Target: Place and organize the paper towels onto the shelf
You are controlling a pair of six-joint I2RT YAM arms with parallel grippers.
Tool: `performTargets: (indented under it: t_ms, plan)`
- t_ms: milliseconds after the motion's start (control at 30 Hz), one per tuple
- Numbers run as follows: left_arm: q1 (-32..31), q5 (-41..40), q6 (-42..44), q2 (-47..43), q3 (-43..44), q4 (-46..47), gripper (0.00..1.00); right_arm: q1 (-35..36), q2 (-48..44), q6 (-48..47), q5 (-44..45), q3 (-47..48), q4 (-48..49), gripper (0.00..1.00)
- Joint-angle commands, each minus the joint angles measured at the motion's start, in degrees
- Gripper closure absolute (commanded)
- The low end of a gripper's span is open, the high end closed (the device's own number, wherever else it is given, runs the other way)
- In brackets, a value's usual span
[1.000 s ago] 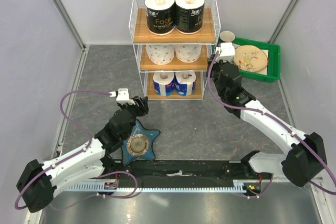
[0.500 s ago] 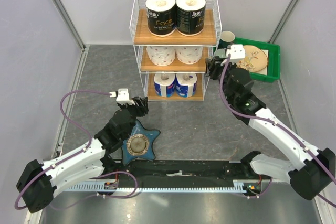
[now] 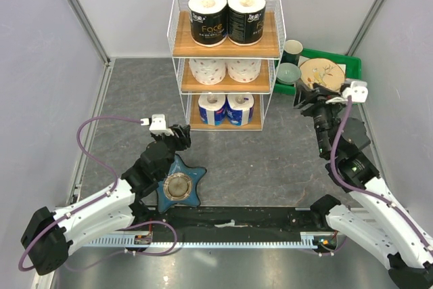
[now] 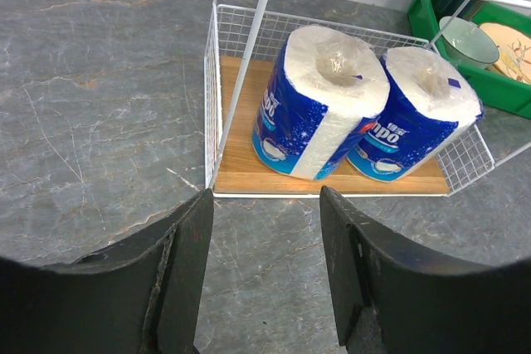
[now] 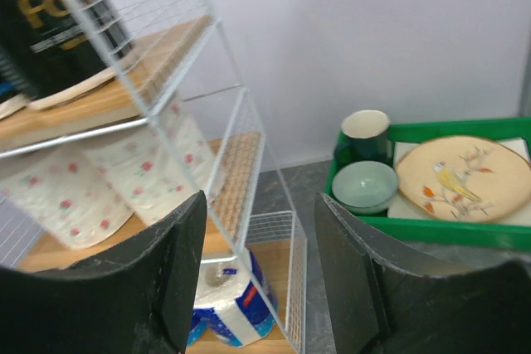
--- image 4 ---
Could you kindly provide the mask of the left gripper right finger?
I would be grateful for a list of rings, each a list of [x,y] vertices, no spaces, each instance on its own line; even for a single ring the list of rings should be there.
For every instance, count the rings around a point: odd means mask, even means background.
[[[530,262],[488,266],[398,234],[330,187],[320,224],[339,344],[375,312],[389,353],[527,353]]]

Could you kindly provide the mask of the blue paper roll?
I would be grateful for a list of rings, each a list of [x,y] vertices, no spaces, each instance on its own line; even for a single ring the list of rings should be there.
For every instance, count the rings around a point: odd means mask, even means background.
[[[367,42],[328,27],[300,27],[277,56],[252,146],[278,173],[324,179],[375,126],[389,91]]]
[[[366,177],[395,182],[473,126],[483,105],[460,72],[433,51],[397,47],[380,61],[390,84],[387,103],[347,160]]]

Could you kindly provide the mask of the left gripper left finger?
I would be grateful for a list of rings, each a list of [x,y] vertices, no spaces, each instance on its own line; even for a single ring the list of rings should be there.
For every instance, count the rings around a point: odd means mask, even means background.
[[[213,194],[70,264],[1,260],[4,353],[194,353]]]

